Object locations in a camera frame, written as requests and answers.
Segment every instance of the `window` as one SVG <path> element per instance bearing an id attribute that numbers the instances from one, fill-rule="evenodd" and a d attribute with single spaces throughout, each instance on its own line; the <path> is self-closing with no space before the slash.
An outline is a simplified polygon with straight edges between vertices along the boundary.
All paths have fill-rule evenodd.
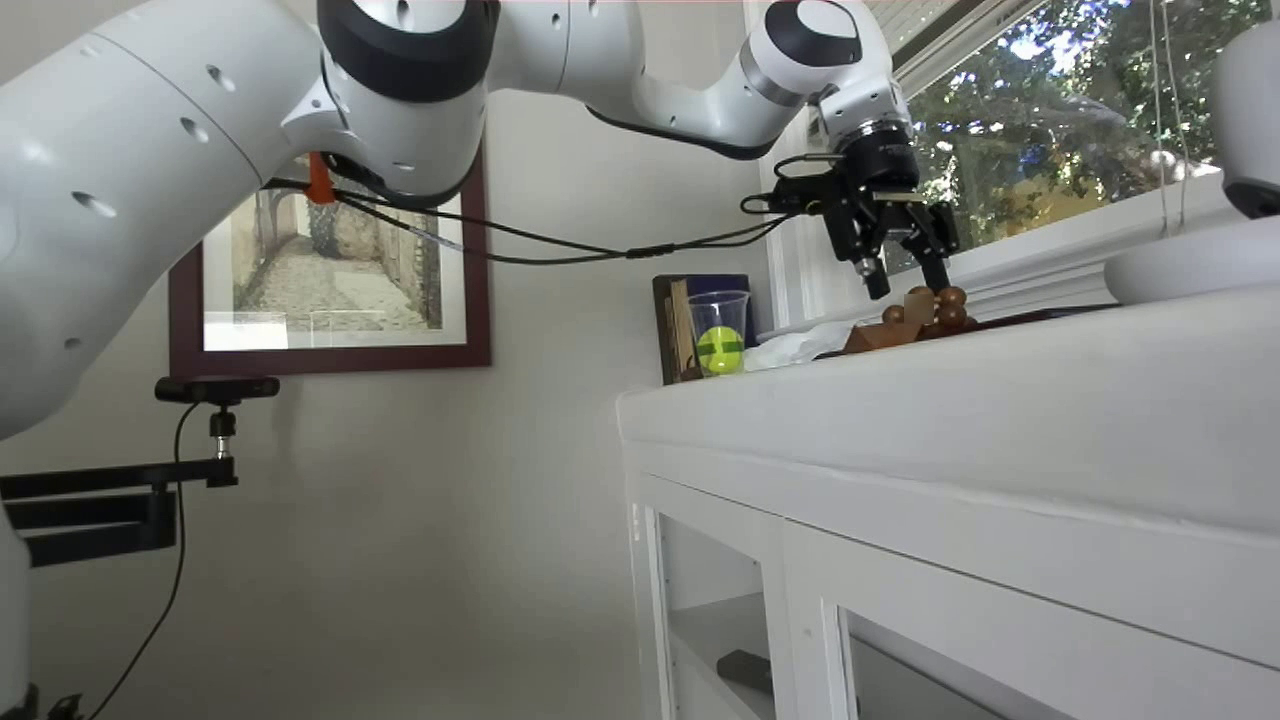
<path id="1" fill-rule="evenodd" d="M 1043 0 L 911 94 L 923 191 L 997 243 L 1211 173 L 1218 51 L 1271 0 Z"/>

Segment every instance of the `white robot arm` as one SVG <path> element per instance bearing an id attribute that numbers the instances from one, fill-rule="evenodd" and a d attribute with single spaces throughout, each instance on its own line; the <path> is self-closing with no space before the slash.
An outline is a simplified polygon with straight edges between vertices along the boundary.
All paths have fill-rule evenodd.
<path id="1" fill-rule="evenodd" d="M 281 0 L 148 0 L 0 87 L 0 438 L 44 421 L 140 296 L 304 151 L 445 200 L 503 87 L 724 157 L 766 157 L 804 104 L 840 147 L 904 118 L 861 0 L 771 5 L 714 87 L 643 74 L 635 0 L 317 0 L 317 18 L 320 34 Z M 900 147 L 878 166 L 911 181 Z M 0 717 L 24 691 L 21 634 L 0 511 Z"/>

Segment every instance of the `window frame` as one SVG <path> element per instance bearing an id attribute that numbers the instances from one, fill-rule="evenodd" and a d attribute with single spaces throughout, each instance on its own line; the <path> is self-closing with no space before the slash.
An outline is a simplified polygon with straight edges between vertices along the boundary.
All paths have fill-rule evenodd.
<path id="1" fill-rule="evenodd" d="M 937 31 L 911 54 L 900 54 L 904 94 L 923 93 L 962 69 L 972 51 L 991 44 L 1013 18 L 1030 17 L 1042 0 L 991 0 L 972 6 L 949 31 Z M 809 151 L 809 123 L 792 123 L 771 158 Z M 1137 243 L 1198 232 L 1211 224 L 1239 224 L 1245 217 L 1224 200 L 1222 177 L 1198 177 L 1163 183 L 1157 191 L 1008 237 L 999 243 L 970 248 L 949 261 L 951 285 L 970 287 L 979 319 L 1017 314 L 1035 306 L 1114 302 L 1103 287 L 1103 263 Z M 771 334 L 812 332 L 826 323 L 878 319 L 884 302 L 900 299 L 904 287 L 923 285 L 920 269 L 894 273 L 894 296 L 868 299 L 866 285 L 849 263 L 831 261 L 827 232 L 820 221 L 796 221 L 770 241 L 771 269 Z"/>

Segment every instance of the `black mount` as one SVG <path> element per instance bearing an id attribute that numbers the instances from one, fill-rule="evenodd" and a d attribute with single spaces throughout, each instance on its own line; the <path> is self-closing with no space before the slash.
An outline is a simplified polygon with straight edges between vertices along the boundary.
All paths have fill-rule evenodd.
<path id="1" fill-rule="evenodd" d="M 237 487 L 237 454 L 227 453 L 237 437 L 233 407 L 277 391 L 281 379 L 158 383 L 158 400 L 218 402 L 207 414 L 207 437 L 218 438 L 211 458 L 0 476 L 5 511 L 28 544 L 34 569 L 172 549 L 178 483 L 203 481 L 207 487 Z"/>
<path id="2" fill-rule="evenodd" d="M 770 211 L 820 211 L 837 261 L 849 261 L 868 296 L 888 296 L 884 243 L 896 241 L 918 256 L 927 287 L 949 287 L 949 256 L 962 248 L 951 203 L 882 200 L 920 183 L 911 134 L 896 118 L 868 123 L 840 147 L 840 158 L 820 177 L 785 177 L 766 200 Z"/>

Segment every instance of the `cabinet door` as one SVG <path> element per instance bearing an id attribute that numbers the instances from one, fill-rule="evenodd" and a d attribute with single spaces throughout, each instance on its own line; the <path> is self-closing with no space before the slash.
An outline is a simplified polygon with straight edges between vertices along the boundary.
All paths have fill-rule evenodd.
<path id="1" fill-rule="evenodd" d="M 776 523 L 659 481 L 639 483 L 635 511 L 659 717 L 792 717 Z"/>
<path id="2" fill-rule="evenodd" d="M 782 540 L 804 717 L 1264 720 L 1280 707 L 1271 668 L 812 529 Z"/>

